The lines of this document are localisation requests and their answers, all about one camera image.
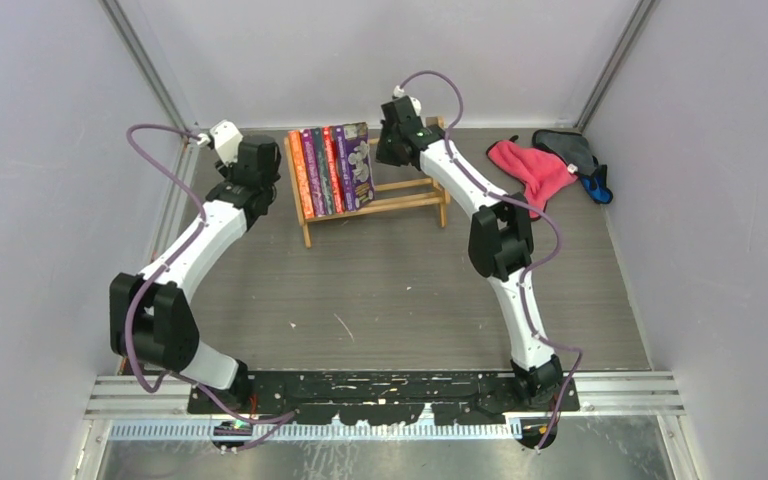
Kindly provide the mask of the purple book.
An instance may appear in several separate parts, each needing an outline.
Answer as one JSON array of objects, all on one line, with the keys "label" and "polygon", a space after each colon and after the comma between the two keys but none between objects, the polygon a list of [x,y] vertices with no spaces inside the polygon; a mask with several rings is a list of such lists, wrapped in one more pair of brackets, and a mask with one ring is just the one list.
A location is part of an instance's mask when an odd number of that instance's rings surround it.
[{"label": "purple book", "polygon": [[314,151],[314,144],[310,129],[302,129],[300,131],[302,149],[304,159],[306,163],[308,184],[314,212],[316,217],[321,217],[326,214],[325,203],[322,196],[320,175],[318,170],[317,159]]},{"label": "purple book", "polygon": [[370,204],[375,186],[370,162],[370,143],[366,122],[336,125],[331,128],[346,209],[358,211]]}]

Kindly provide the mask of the orange treehouse book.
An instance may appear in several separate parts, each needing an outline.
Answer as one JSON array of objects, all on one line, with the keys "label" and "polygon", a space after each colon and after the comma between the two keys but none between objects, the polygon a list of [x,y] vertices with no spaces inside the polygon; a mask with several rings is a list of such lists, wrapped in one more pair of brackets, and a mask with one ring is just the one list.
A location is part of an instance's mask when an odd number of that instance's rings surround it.
[{"label": "orange treehouse book", "polygon": [[311,219],[315,217],[316,211],[309,185],[306,162],[302,151],[301,134],[298,130],[291,130],[288,133],[288,137],[303,217],[305,219]]}]

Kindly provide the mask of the red cartoon book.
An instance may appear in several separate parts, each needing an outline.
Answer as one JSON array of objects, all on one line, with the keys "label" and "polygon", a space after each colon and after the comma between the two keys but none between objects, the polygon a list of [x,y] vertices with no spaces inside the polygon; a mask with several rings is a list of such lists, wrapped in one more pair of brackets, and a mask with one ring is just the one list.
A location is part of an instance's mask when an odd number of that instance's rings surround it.
[{"label": "red cartoon book", "polygon": [[330,183],[331,183],[333,197],[334,197],[335,210],[337,214],[343,214],[345,212],[345,205],[344,205],[343,195],[341,192],[341,182],[340,182],[338,169],[337,169],[337,159],[335,154],[333,136],[331,133],[331,128],[329,126],[323,127],[322,130],[323,130],[326,159],[327,159],[329,175],[330,175]]}]

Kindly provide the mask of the floral Alcott book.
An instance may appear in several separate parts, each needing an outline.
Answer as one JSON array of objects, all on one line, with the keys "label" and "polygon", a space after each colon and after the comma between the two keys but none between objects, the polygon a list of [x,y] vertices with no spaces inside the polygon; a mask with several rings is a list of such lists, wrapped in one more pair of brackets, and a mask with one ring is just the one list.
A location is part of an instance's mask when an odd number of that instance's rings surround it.
[{"label": "floral Alcott book", "polygon": [[326,215],[333,215],[336,213],[336,207],[334,204],[333,191],[330,183],[330,174],[328,169],[328,163],[326,159],[324,135],[321,128],[313,128],[311,130],[311,136],[314,145],[314,152],[316,155],[320,188],[322,192],[323,202],[325,206]]}]

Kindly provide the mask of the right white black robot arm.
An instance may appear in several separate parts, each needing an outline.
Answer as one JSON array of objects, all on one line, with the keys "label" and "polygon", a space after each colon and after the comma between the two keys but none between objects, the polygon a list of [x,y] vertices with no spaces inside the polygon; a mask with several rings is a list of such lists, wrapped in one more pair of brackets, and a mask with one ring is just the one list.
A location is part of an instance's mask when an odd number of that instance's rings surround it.
[{"label": "right white black robot arm", "polygon": [[500,304],[511,346],[518,403],[537,411],[563,384],[564,372],[549,345],[532,283],[534,238],[523,197],[512,197],[488,180],[445,138],[427,126],[408,97],[381,106],[378,162],[412,166],[436,181],[470,219],[468,257]]}]

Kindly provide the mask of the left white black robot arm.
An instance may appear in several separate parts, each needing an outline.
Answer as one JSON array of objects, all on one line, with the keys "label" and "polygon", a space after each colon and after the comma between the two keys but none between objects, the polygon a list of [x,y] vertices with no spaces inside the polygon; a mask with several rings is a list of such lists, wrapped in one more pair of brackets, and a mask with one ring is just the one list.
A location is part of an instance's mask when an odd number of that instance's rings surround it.
[{"label": "left white black robot arm", "polygon": [[139,273],[120,273],[111,282],[110,341],[133,365],[153,365],[210,387],[217,405],[237,413],[252,397],[248,368],[202,340],[190,302],[225,251],[275,201],[281,152],[266,135],[213,134],[209,144],[220,157],[222,181],[164,253]]}]

